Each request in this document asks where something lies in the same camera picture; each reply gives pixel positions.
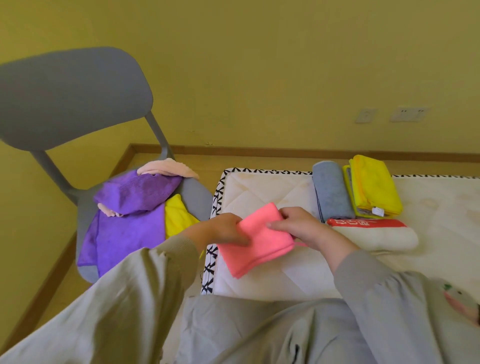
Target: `chair seat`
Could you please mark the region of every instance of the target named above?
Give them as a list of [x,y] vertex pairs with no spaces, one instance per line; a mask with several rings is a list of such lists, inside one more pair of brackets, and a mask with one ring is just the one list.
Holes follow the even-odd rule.
[[[88,190],[78,191],[77,210],[77,250],[75,263],[78,262],[78,255],[82,249],[84,238],[90,223],[92,222],[98,208],[93,201],[93,196],[102,187],[98,184]],[[210,218],[212,209],[212,194],[200,182],[193,178],[185,178],[173,194],[180,194],[187,210],[200,221]],[[77,267],[78,272],[86,281],[95,283],[98,280],[96,266]]]

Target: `gray chair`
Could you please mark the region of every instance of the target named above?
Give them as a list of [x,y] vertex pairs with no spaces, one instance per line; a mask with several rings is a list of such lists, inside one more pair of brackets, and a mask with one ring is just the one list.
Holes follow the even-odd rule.
[[[72,139],[145,117],[162,152],[174,158],[152,114],[153,95],[136,60],[110,47],[72,49],[0,65],[0,138],[32,153],[62,192],[78,206],[77,256],[97,207],[88,190],[72,187],[45,152]],[[211,193],[198,181],[184,179],[177,191],[199,220],[210,217]],[[89,282],[94,266],[79,267]]]

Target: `right hand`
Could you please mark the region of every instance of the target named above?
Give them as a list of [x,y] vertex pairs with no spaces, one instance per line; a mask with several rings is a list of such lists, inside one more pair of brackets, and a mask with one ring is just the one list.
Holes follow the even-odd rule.
[[335,233],[329,226],[322,224],[301,207],[284,207],[279,211],[285,220],[273,221],[267,224],[267,227],[272,230],[288,232],[312,249],[318,250],[319,240],[322,236]]

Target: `black and white patterned mattress border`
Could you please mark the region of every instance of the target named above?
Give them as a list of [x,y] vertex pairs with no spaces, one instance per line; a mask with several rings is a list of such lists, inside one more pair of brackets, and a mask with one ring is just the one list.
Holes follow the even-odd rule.
[[[213,196],[212,203],[212,212],[210,213],[210,218],[221,214],[222,203],[223,203],[223,193],[225,190],[225,179],[232,172],[251,172],[251,173],[265,173],[265,174],[305,174],[311,175],[312,172],[303,172],[300,170],[255,170],[250,168],[228,168],[223,171],[220,181],[215,189],[215,194]],[[480,179],[480,177],[465,177],[465,176],[453,176],[446,174],[392,174],[393,177],[397,178],[463,178],[463,179]],[[205,256],[205,267],[202,278],[202,291],[201,294],[212,294],[213,293],[213,281],[215,277],[215,265],[216,258],[218,256],[218,248],[216,244],[209,245],[207,247],[206,256]]]

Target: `left hand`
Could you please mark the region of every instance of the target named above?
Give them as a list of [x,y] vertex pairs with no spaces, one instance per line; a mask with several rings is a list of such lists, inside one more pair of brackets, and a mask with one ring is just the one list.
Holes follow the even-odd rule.
[[180,235],[192,240],[199,253],[210,244],[248,245],[250,239],[237,227],[241,220],[241,217],[227,212],[210,220],[200,221],[186,228]]

